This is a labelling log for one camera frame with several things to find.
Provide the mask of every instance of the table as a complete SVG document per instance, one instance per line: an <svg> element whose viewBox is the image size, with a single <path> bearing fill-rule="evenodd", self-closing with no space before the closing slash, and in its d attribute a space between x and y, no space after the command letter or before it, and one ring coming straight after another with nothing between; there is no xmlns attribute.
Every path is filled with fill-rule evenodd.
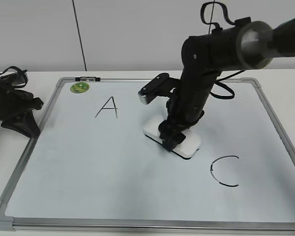
<svg viewBox="0 0 295 236"><path fill-rule="evenodd" d="M171 77L178 78L181 71L167 71ZM29 72L27 91L40 97L47 104L55 85L61 77L96 76L102 78L154 78L161 71L109 71L109 72ZM247 71L240 77L254 77L259 80L262 89L274 111L284 126L295 146L295 69ZM34 111L39 120L41 111ZM0 127L0 195L20 158L28 138ZM0 232L0 235L88 235L95 233L61 233L61 232Z"/></svg>

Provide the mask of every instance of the whiteboard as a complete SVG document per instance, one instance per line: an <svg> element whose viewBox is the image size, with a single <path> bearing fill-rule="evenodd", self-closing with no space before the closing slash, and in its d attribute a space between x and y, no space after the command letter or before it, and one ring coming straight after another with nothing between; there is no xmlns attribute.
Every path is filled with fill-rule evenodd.
<svg viewBox="0 0 295 236"><path fill-rule="evenodd" d="M233 100L209 97L192 128L202 145L190 160L143 134L149 118L167 114L166 98L140 103L146 82L89 82L81 94L73 84L64 84L5 215L295 222L295 167L250 83L228 83ZM95 118L111 96L118 117L110 109ZM210 173L225 155L239 159L215 162L214 175L238 187Z"/></svg>

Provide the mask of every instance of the whiteboard eraser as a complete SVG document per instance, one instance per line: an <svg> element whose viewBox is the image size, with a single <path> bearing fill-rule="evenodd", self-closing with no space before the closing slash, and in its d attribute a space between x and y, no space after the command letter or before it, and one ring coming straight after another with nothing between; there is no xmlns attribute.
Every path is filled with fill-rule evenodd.
<svg viewBox="0 0 295 236"><path fill-rule="evenodd" d="M160 144L162 144L162 140L159 138L160 133L158 131L158 126L163 120L165 119L162 115L154 116L143 127L144 134ZM199 135L192 132L191 129L186 129L182 131L182 133L186 138L181 144L178 144L173 149L173 152L181 156L183 159L190 159L199 149L201 138Z"/></svg>

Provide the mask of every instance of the wall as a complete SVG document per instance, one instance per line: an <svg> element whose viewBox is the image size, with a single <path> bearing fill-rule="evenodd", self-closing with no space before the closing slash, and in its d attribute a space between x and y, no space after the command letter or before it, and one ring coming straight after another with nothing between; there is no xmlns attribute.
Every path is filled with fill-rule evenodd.
<svg viewBox="0 0 295 236"><path fill-rule="evenodd" d="M74 0L87 70L179 70L189 35L206 0ZM272 27L295 17L295 0L222 0L232 20L251 16ZM211 6L206 11L209 20ZM213 21L224 22L215 6ZM0 70L85 69L71 0L0 0ZM269 68L295 68L275 59Z"/></svg>

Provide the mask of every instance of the round sticker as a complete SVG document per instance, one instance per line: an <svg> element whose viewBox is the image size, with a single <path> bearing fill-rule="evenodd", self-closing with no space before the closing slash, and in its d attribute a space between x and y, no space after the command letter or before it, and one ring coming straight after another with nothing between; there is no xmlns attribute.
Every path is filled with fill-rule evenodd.
<svg viewBox="0 0 295 236"><path fill-rule="evenodd" d="M83 93L89 89L89 84L85 82L78 82L71 86L70 91L73 93Z"/></svg>

